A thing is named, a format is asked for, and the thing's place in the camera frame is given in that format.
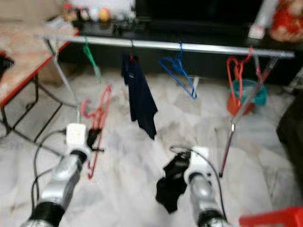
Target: metal rail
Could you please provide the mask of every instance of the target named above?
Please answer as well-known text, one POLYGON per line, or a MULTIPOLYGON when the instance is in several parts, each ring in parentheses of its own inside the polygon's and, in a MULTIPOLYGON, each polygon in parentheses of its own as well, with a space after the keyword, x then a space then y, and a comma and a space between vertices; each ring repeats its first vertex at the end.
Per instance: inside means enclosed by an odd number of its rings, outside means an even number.
MULTIPOLYGON (((36 37, 46 40, 58 40, 72 43, 85 43, 86 39, 89 44, 121 46, 121 47, 138 47, 150 49, 164 49, 178 51, 180 50, 180 43, 158 42, 158 41, 144 41, 132 39, 119 38, 104 38, 87 36, 69 36, 69 35, 36 35, 36 37)), ((236 54, 247 55, 249 49, 247 47, 233 47, 233 46, 218 46, 206 44, 182 44, 182 50, 187 52, 203 52, 203 53, 220 53, 220 54, 236 54)), ((292 51, 279 51, 271 49, 254 49, 254 54, 259 57, 277 57, 277 58, 294 58, 292 51)))

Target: clothes drying rack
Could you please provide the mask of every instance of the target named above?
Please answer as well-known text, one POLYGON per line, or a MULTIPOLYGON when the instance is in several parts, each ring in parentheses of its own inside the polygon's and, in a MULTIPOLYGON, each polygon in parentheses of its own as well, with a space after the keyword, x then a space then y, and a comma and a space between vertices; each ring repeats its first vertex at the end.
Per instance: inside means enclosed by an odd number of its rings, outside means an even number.
MULTIPOLYGON (((120 47, 137 47, 137 48, 150 48, 150 49, 163 49, 163 50, 171 50, 171 51, 179 51, 180 43, 171 43, 171 42, 158 42, 158 41, 145 41, 145 40, 134 40, 134 39, 122 39, 122 38, 107 38, 107 37, 92 37, 92 36, 68 36, 68 35, 36 35, 36 37, 44 39, 47 44, 49 50, 55 57, 55 66, 58 70, 59 75, 61 76, 66 88, 72 94, 75 103, 77 105, 77 117, 78 121, 80 120, 80 109, 79 109, 79 99, 76 96, 76 93, 71 88, 64 72, 62 71, 58 61, 57 61, 57 53, 52 47, 50 40, 56 41, 65 41, 71 43, 89 43, 89 44, 98 44, 98 45, 108 45, 108 46, 120 46, 120 47)), ((187 44, 182 43, 182 50, 185 52, 202 52, 202 53, 217 53, 217 54, 230 54, 230 55, 248 55, 249 48, 248 47, 233 47, 233 46, 219 46, 219 45, 207 45, 207 44, 187 44)), ((280 50, 271 50, 271 49, 254 49, 254 56, 259 57, 269 57, 270 60, 264 69, 262 75, 269 75, 272 69, 275 67, 277 61, 279 59, 290 59, 294 58, 295 54, 292 51, 280 51, 280 50)), ((198 77, 195 77, 194 84, 195 86, 198 84, 198 77)), ((229 149, 232 143, 232 139, 234 133, 236 131, 236 125, 242 118, 245 110, 248 105, 252 101, 252 99, 256 96, 258 90, 264 84, 264 80, 259 79, 258 83, 252 89, 252 91, 247 96, 246 100, 242 104, 238 113, 231 119, 230 128, 229 128, 229 136, 227 139, 223 162, 219 170, 219 176, 223 176, 224 168, 226 165, 227 156, 229 153, 229 149)))

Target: white tile floor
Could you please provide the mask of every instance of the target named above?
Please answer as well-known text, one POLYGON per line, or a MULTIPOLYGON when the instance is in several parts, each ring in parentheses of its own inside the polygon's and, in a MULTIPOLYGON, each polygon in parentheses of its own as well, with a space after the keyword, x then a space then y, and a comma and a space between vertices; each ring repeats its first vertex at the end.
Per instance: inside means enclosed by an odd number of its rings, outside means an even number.
MULTIPOLYGON (((210 159, 219 167, 230 119, 225 108, 227 84, 201 80, 198 99, 192 100, 167 75, 147 76, 159 110, 155 115, 158 134, 153 141, 139 129, 137 122, 130 120, 128 88, 120 72, 103 71, 101 84, 90 71, 69 79, 79 97, 89 98, 93 105, 97 105, 107 84, 112 83, 114 89, 102 140, 106 152, 99 156, 92 181, 87 180, 86 169, 82 172, 60 226, 83 227, 88 223, 90 227, 195 226, 188 190, 178 201, 178 211, 168 215, 154 198, 156 182, 163 176, 163 166, 173 157, 168 147, 176 143, 209 147, 210 159)), ((48 87, 61 99, 72 101, 64 87, 48 87)), ((16 119, 25 104, 34 98, 32 88, 26 88, 7 107, 10 119, 16 119)), ((269 89, 267 105, 242 119, 230 150, 222 185, 227 217, 235 225, 242 215, 302 204, 292 166, 276 135, 278 120, 292 97, 277 95, 277 92, 279 89, 269 89)), ((18 129, 34 136, 56 105, 42 96, 41 103, 18 129)), ((61 129, 74 120, 75 112, 64 107, 45 133, 61 129)), ((64 150, 63 140, 55 136, 47 144, 64 150)), ((14 133, 0 140, 0 227, 18 227, 30 214, 34 151, 34 145, 14 133)), ((56 162, 56 157, 43 152, 39 157, 39 170, 56 162)), ((42 187, 47 179, 47 176, 41 179, 42 187)))

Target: black cable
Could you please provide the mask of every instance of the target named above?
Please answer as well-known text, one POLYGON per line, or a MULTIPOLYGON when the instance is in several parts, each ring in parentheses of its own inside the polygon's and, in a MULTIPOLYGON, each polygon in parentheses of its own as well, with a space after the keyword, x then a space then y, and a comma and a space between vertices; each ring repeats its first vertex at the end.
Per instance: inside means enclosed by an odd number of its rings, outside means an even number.
POLYGON ((182 146, 182 145, 173 145, 169 148, 169 150, 173 153, 181 153, 181 152, 185 152, 185 151, 190 151, 190 152, 193 152, 193 153, 196 153, 197 155, 199 155, 201 158, 204 159, 205 162, 207 162, 207 164, 211 167, 211 169, 213 170, 214 172, 214 175, 216 177, 216 180, 218 182, 218 187, 219 187, 219 194, 220 194, 220 202, 221 202, 221 207, 222 207, 222 212, 223 212, 223 215, 224 215, 224 218, 226 219, 227 221, 227 218, 226 218, 226 213, 225 213, 225 208, 224 208, 224 203, 223 203, 223 197, 222 197, 222 189, 221 189, 221 183, 220 183, 220 179, 219 179, 219 176, 217 174, 217 171, 215 169, 215 167, 213 166, 213 164, 208 161, 207 158, 205 158, 203 155, 201 155, 199 152, 193 150, 192 148, 188 148, 188 147, 185 147, 185 146, 182 146))
MULTIPOLYGON (((43 139, 41 140, 41 142, 39 143, 37 149, 36 149, 36 152, 35 152, 35 156, 34 156, 34 163, 33 163, 33 167, 34 167, 34 176, 35 176, 35 179, 37 178, 38 176, 38 171, 37 171, 37 158, 38 158, 38 154, 39 154, 39 151, 41 149, 41 147, 43 146, 44 142, 49 138, 51 137, 52 135, 54 134, 57 134, 57 133, 66 133, 66 130, 63 129, 63 130, 57 130, 57 131, 53 131, 49 134, 47 134, 45 137, 43 137, 43 139)), ((54 151, 51 151, 53 152, 55 155, 57 156, 62 156, 59 152, 54 152, 54 151)), ((36 182, 36 191, 37 191, 37 200, 39 199, 39 196, 40 196, 40 191, 39 191, 39 183, 38 183, 38 180, 36 182)))
POLYGON ((39 175, 35 178, 35 180, 33 181, 33 183, 32 183, 31 193, 30 193, 30 195, 31 195, 31 200, 32 200, 32 213, 33 213, 34 208, 35 208, 34 186, 35 186, 35 184, 38 183, 38 179, 39 179, 41 176, 43 176, 43 175, 45 175, 45 174, 51 172, 52 169, 53 169, 53 168, 50 168, 50 169, 48 169, 48 170, 45 170, 45 171, 42 172, 41 174, 39 174, 39 175))

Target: red table edge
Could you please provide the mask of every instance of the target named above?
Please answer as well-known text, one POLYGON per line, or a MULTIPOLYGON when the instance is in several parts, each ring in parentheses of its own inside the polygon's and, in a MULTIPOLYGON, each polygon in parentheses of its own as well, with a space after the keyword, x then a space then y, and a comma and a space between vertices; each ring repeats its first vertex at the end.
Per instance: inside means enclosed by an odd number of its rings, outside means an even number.
MULTIPOLYGON (((73 36, 77 36, 80 33, 80 31, 77 29, 76 33, 73 36)), ((64 43, 60 49, 63 50, 70 42, 64 43)), ((5 106, 7 102, 14 97, 14 95, 21 89, 23 88, 33 77, 36 75, 49 61, 53 58, 53 56, 49 57, 46 59, 34 72, 32 72, 25 80, 23 80, 14 90, 12 90, 1 102, 0 102, 0 107, 5 106)))

